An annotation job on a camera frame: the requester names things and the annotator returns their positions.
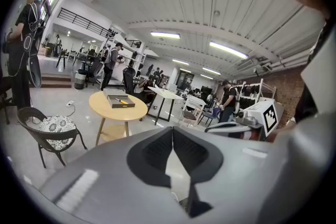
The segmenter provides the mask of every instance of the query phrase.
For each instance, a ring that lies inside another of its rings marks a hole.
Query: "fluorescent light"
[[[180,35],[179,34],[158,33],[158,32],[151,32],[151,34],[154,37],[170,37],[170,38],[178,38],[178,39],[180,39]]]
[[[204,78],[207,78],[207,79],[213,79],[213,78],[207,77],[207,76],[202,75],[202,74],[201,74],[201,76],[204,77]]]
[[[180,70],[182,70],[182,71],[184,71],[184,72],[191,73],[191,71],[188,71],[188,70],[185,70],[185,69],[182,69],[182,68],[180,68]]]
[[[157,124],[158,126],[160,126],[160,127],[164,128],[164,126],[163,126],[163,125],[161,125],[159,122],[157,122],[156,124]]]
[[[175,59],[173,59],[173,62],[179,62],[179,63],[182,63],[182,64],[184,64],[184,65],[189,65],[187,62],[182,62],[182,61],[178,61],[178,60],[175,60]]]
[[[168,113],[167,111],[165,111],[165,113],[167,113],[167,114],[169,115],[169,113]],[[173,115],[173,114],[170,114],[170,116],[174,117],[174,115]]]
[[[211,70],[211,69],[207,69],[207,68],[205,68],[205,67],[203,67],[203,69],[206,70],[206,71],[209,71],[209,72],[211,72],[211,73],[215,73],[215,74],[217,74],[217,75],[220,75],[220,74],[221,74],[221,73],[219,73],[219,72],[217,72],[217,71],[214,71],[214,70]]]
[[[212,41],[210,42],[210,46],[211,46],[211,47],[215,47],[215,48],[217,48],[217,49],[224,50],[224,51],[226,51],[226,52],[230,52],[231,54],[234,54],[234,55],[236,55],[236,56],[238,56],[238,57],[241,57],[241,58],[243,58],[243,59],[247,59],[247,57],[248,57],[246,54],[243,54],[243,53],[241,53],[241,52],[239,52],[239,51],[237,51],[237,50],[234,50],[234,49],[225,47],[225,46],[223,46],[223,45],[214,43],[214,42],[212,42]]]

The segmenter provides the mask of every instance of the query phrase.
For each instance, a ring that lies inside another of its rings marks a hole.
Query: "black and white patterned cushion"
[[[65,117],[65,116],[52,116],[49,118],[44,119],[40,126],[39,130],[43,132],[50,132],[50,133],[60,133],[66,132],[76,129],[76,125],[74,122]],[[72,141],[72,138],[65,139],[65,140],[50,140],[47,139],[48,143],[57,151],[62,150],[67,145],[69,145]]]

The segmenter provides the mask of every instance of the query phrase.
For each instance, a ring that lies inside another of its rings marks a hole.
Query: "white chair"
[[[197,106],[194,110],[194,113],[189,112],[187,110],[183,110],[182,111],[182,115],[183,115],[183,120],[180,124],[180,127],[182,127],[183,122],[187,122],[189,126],[189,124],[192,124],[193,126],[197,125],[201,115],[202,115],[202,108],[200,108],[199,106]]]

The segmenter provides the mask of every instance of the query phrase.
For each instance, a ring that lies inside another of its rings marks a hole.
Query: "black metal railing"
[[[139,49],[141,46],[141,41],[139,40],[131,40],[131,39],[125,39],[125,40],[128,43],[128,45],[130,45],[130,47],[137,47]]]
[[[112,29],[106,29],[100,25],[97,25],[96,23],[76,14],[73,13],[65,8],[61,8],[57,18],[61,18],[64,20],[67,20],[68,22],[71,22],[72,24],[81,26],[85,29],[88,29],[100,36],[104,37],[114,37],[118,32],[112,30]]]

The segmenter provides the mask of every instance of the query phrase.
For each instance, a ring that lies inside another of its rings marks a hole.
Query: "wooden step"
[[[70,81],[71,82],[71,76],[61,75],[61,74],[43,74],[42,81],[44,80]]]
[[[41,88],[71,88],[71,81],[42,80]]]

